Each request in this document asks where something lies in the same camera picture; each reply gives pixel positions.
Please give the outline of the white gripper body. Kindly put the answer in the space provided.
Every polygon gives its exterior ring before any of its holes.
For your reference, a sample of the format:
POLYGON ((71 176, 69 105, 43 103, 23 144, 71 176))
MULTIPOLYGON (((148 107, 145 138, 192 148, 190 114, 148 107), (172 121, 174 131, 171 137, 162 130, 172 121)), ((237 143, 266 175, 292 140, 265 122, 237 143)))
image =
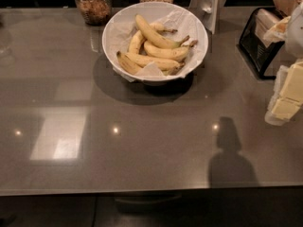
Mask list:
POLYGON ((286 67, 284 65, 281 65, 277 74, 276 74, 276 81, 275 81, 275 85, 274 85, 274 94, 272 95, 271 99, 270 99, 270 102, 268 104, 268 107, 267 107, 267 113, 265 114, 264 116, 264 119, 265 121, 268 123, 268 124, 271 124, 271 125, 274 125, 274 126, 282 126, 283 124, 289 122, 291 119, 289 120, 281 120, 281 119, 278 119, 276 118, 273 114, 272 114, 272 109, 276 103, 276 101, 279 99, 279 98, 283 98, 279 95, 282 87, 283 87, 283 84, 285 82, 285 79, 287 77, 287 73, 288 73, 288 69, 290 67, 286 67))

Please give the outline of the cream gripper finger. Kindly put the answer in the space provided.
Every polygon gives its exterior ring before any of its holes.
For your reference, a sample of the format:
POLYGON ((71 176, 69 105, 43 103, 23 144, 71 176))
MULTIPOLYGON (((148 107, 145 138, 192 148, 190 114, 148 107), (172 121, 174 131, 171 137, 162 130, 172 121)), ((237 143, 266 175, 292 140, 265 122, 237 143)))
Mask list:
POLYGON ((298 103, 303 102, 303 61, 294 63, 288 69, 287 77, 279 95, 298 103))
POLYGON ((281 120, 291 119, 300 109, 300 105, 286 98, 279 98, 273 109, 272 114, 281 120))

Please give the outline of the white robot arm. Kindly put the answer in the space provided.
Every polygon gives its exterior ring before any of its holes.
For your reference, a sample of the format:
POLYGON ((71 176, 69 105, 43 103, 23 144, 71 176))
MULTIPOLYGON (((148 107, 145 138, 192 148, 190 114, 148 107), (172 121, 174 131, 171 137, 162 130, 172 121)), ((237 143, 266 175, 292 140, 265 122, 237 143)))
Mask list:
POLYGON ((282 126, 303 105, 303 4, 293 11, 286 26, 286 51, 296 58, 290 66, 281 65, 274 85, 274 93, 264 116, 268 124, 282 126))

